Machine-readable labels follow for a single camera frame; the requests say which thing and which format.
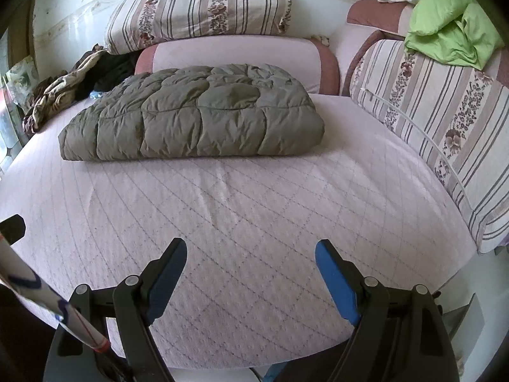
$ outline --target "pink and red cushion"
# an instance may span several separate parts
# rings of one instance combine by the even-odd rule
[[[299,80],[308,93],[337,95],[338,61],[317,40],[265,35],[218,35],[174,40],[146,48],[136,73],[165,68],[264,63],[283,68]]]

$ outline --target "striped pillow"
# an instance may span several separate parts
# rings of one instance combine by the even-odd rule
[[[214,34],[281,34],[291,0],[124,0],[106,28],[109,53]]]
[[[430,142],[361,88],[390,101],[433,139],[459,175],[467,199]],[[509,131],[503,129],[509,89],[471,67],[442,65],[420,53],[406,54],[403,42],[381,40],[357,65],[350,93],[426,161],[460,209],[479,251],[497,247],[509,232]]]

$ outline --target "blue gripper pad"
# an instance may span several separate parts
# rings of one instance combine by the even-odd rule
[[[329,293],[336,304],[339,314],[352,325],[357,326],[360,314],[357,311],[355,292],[348,285],[345,276],[320,240],[315,248],[315,259]]]
[[[146,317],[149,324],[154,323],[164,313],[171,295],[179,281],[187,261],[187,246],[180,240],[171,258],[165,265],[149,293],[149,308]]]

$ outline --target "bed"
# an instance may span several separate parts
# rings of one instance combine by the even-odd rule
[[[325,136],[303,156],[63,161],[57,136],[93,102],[82,101],[13,162],[0,183],[0,218],[24,217],[14,249],[65,297],[83,282],[108,287],[140,273],[182,237],[187,265],[151,327],[170,367],[265,365],[332,347],[352,327],[315,266],[319,239],[387,286],[431,291],[476,246],[406,143],[350,98],[311,98]],[[120,351],[114,321],[108,326]]]

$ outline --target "green blanket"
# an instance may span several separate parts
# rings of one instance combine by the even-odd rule
[[[475,0],[421,0],[410,18],[405,47],[454,66],[482,70],[503,47],[495,26]]]

